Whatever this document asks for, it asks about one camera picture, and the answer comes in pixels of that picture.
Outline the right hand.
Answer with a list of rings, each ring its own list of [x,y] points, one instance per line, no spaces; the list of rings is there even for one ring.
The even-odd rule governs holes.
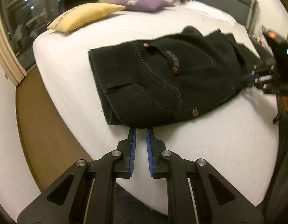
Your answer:
[[[273,119],[273,123],[277,124],[281,116],[288,113],[288,96],[277,95],[277,115]]]

